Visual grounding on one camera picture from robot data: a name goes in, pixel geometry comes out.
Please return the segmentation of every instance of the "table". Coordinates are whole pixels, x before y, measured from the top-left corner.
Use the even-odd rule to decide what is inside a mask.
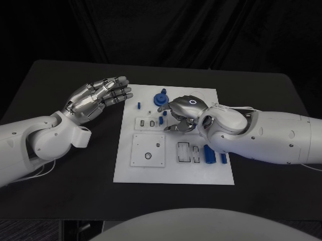
[[[103,78],[134,84],[216,88],[228,106],[307,115],[284,74],[36,61],[2,120],[51,115],[71,93]],[[72,148],[51,174],[0,189],[0,218],[126,220],[190,207],[235,210],[271,219],[322,220],[322,172],[231,154],[235,186],[114,183],[124,103],[85,126],[90,146]]]

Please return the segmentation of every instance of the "white board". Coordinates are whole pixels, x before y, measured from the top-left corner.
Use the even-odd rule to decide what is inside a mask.
[[[179,121],[172,116],[170,111],[167,116],[163,116],[163,113],[159,113],[159,106],[156,106],[153,101],[156,94],[159,94],[163,88],[166,88],[170,101],[173,101],[173,99],[180,96],[193,95],[206,102],[208,106],[212,106],[213,103],[219,102],[216,90],[205,88],[137,84],[131,84],[129,86],[133,88],[134,98],[126,101],[114,182],[235,185],[229,154],[226,155],[228,164],[222,163],[222,158],[218,153],[218,163],[208,164],[203,148],[203,146],[206,145],[206,141],[201,137],[199,130],[195,129],[189,133],[165,132],[165,127],[177,124]],[[156,126],[156,129],[153,129],[149,125],[146,125],[146,128],[140,126],[141,120],[146,120],[146,124],[150,118],[154,118],[154,120],[159,121],[160,116],[165,117],[163,128],[160,127],[159,123],[159,127]],[[143,160],[143,157],[149,152],[147,149],[152,150],[152,146],[139,149],[140,145],[137,144],[140,143],[137,143],[134,140],[136,134],[144,134],[141,135],[143,138],[146,137],[146,135],[165,136],[166,161],[160,162],[163,164],[153,166],[152,163],[149,164],[149,162],[146,162],[147,160]],[[154,147],[154,140],[157,137],[150,138],[150,140],[149,138],[146,138],[143,143],[150,142]],[[193,147],[199,147],[201,163],[195,163],[195,161],[189,163],[179,162],[179,142],[190,143],[192,157]],[[134,160],[139,158],[140,161],[144,162],[143,164],[140,164],[140,166],[131,166],[133,156]]]

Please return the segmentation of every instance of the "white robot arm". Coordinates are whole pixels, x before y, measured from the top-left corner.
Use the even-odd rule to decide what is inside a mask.
[[[159,111],[166,109],[182,121],[166,131],[188,132],[198,126],[216,152],[275,164],[322,164],[321,119],[284,112],[242,114],[225,105],[208,107],[195,96],[176,98]]]
[[[94,120],[107,106],[133,97],[127,85],[126,77],[87,84],[52,116],[0,126],[0,187],[64,157],[72,145],[88,146],[91,131],[81,124]],[[28,143],[35,155],[29,155]]]

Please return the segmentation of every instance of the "blue object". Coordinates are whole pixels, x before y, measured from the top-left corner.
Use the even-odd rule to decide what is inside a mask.
[[[167,96],[167,89],[163,89],[162,93],[156,94],[154,96],[154,104],[157,106],[162,106],[166,103],[169,103],[169,96]]]
[[[213,164],[218,162],[216,152],[211,149],[209,145],[205,145],[205,155],[208,164]]]
[[[221,154],[221,155],[222,155],[222,162],[224,162],[224,164],[228,164],[226,154]]]

